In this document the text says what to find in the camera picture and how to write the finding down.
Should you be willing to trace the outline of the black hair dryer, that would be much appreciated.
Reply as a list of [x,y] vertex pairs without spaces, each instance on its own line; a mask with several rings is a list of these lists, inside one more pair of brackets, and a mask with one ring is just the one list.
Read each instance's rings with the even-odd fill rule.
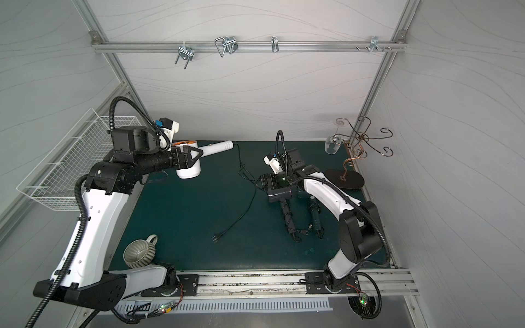
[[300,243],[302,239],[299,235],[308,235],[307,230],[297,229],[293,222],[293,214],[289,206],[288,201],[292,198],[293,193],[291,187],[271,189],[267,190],[267,198],[270,203],[279,203],[282,217],[284,220],[284,226],[287,229],[288,234],[291,236],[292,240],[296,243]]

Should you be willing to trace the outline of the white hair dryer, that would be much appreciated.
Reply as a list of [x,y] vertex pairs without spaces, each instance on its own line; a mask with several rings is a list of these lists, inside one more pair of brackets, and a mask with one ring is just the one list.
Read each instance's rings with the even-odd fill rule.
[[191,179],[200,175],[202,157],[209,157],[214,154],[222,153],[233,148],[232,141],[214,143],[208,146],[198,146],[195,140],[175,142],[172,150],[178,149],[183,154],[189,155],[189,168],[177,169],[176,174],[180,179]]

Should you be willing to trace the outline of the green hair dryer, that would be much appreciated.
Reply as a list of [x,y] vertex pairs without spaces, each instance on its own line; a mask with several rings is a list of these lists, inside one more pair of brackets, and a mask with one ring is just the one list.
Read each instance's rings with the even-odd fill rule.
[[311,216],[311,225],[319,239],[324,238],[324,229],[321,224],[320,212],[321,208],[317,199],[314,196],[310,196],[309,199],[309,211]]

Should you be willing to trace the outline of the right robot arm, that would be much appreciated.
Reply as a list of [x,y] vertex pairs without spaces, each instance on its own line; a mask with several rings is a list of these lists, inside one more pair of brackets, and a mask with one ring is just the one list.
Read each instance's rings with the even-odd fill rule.
[[314,165],[306,165],[298,150],[287,150],[284,133],[276,133],[275,148],[264,158],[272,173],[261,177],[262,189],[271,203],[280,205],[288,234],[295,240],[301,232],[295,227],[288,201],[302,191],[321,202],[338,221],[339,250],[325,265],[323,283],[331,292],[358,275],[366,262],[389,267],[392,260],[377,206],[361,202],[337,187]]

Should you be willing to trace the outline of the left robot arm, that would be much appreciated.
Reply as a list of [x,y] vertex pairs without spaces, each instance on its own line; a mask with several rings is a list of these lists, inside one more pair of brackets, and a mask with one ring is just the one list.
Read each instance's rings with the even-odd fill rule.
[[143,177],[166,169],[190,169],[204,155],[195,146],[175,147],[167,135],[169,120],[153,121],[131,99],[118,96],[109,106],[113,148],[88,174],[77,179],[74,192],[79,217],[60,264],[48,280],[36,283],[41,299],[26,327],[34,327],[51,301],[93,312],[113,310],[123,297],[165,284],[168,268],[147,265],[111,273],[105,255],[118,217]]

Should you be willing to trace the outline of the clear wine glass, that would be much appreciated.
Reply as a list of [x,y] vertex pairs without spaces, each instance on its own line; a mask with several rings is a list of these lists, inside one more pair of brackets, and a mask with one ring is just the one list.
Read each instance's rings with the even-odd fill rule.
[[337,118],[335,120],[336,130],[325,141],[325,152],[329,155],[336,154],[340,147],[350,139],[350,133],[346,128],[350,127],[350,121],[346,118]]

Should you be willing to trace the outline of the metal hook clamp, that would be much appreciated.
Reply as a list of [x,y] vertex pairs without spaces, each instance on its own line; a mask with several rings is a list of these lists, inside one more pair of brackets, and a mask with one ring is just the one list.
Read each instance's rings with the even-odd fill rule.
[[174,64],[177,65],[179,62],[184,63],[183,69],[186,70],[189,63],[194,58],[194,51],[190,46],[186,45],[186,42],[183,42],[181,46],[179,46],[177,57],[175,59]]

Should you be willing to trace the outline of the striped ceramic mug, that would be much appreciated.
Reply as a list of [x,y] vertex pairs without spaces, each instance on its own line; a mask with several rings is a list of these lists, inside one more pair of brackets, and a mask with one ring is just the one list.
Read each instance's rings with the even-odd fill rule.
[[156,255],[157,235],[147,239],[138,239],[130,243],[123,253],[123,260],[130,269],[138,269],[150,265]]

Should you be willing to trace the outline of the metal double hook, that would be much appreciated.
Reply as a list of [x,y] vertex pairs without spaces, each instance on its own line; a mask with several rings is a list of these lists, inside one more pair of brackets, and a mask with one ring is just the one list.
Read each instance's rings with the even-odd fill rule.
[[233,36],[223,36],[216,38],[214,44],[218,53],[220,54],[220,57],[224,57],[227,53],[232,55],[239,48],[237,40]]

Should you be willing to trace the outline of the small metal hook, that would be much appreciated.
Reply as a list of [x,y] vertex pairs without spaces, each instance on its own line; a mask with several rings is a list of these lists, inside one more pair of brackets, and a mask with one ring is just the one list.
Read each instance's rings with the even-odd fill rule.
[[272,53],[279,52],[279,41],[278,41],[278,38],[276,36],[272,36],[270,41],[271,41]]

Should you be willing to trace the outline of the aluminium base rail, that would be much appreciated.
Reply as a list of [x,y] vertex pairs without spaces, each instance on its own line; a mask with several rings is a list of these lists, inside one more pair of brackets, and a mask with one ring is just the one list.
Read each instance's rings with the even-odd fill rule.
[[[419,290],[409,269],[364,269],[377,284],[381,296],[418,296]],[[326,287],[310,288],[300,280],[307,273],[321,277],[320,270],[274,270],[274,271],[183,271],[184,275],[197,275],[193,282],[182,278],[184,300],[197,299],[267,299],[292,297],[356,297],[354,288],[367,295],[376,295],[373,284],[364,277],[349,282],[339,293],[329,292]]]

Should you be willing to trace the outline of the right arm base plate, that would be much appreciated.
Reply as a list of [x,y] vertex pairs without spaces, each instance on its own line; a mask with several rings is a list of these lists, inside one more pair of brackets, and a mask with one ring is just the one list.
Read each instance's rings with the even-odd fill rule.
[[361,293],[360,283],[356,276],[336,279],[329,271],[307,272],[299,283],[306,286],[309,295],[318,294],[355,294]]

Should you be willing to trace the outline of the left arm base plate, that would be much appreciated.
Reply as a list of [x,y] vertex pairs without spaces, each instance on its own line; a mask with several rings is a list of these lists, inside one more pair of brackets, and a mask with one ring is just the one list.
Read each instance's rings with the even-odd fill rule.
[[197,274],[177,275],[172,285],[149,288],[140,293],[141,297],[193,297],[197,295],[200,276]]

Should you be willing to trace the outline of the horizontal aluminium rail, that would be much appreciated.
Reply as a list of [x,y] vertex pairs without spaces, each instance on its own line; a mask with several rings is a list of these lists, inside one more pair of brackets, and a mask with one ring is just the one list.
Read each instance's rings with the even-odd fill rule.
[[[356,46],[368,44],[365,41],[279,41],[278,53],[353,53],[365,52],[357,51]],[[392,47],[391,52],[402,52],[407,49],[406,42],[389,42]],[[176,53],[179,46],[178,42],[104,42],[93,45],[97,53]],[[271,41],[237,41],[239,48],[236,53],[272,53]],[[217,53],[214,41],[186,42],[194,53]]]

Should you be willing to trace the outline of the right metal hook bracket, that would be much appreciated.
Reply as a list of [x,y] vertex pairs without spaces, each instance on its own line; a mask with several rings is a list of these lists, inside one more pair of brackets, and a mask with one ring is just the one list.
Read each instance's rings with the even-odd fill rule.
[[363,44],[361,46],[356,46],[355,49],[357,51],[366,51],[368,53],[375,53],[375,52],[391,52],[392,47],[390,46],[389,42],[384,42],[382,40],[379,40],[377,36],[374,36],[370,39],[368,44]]

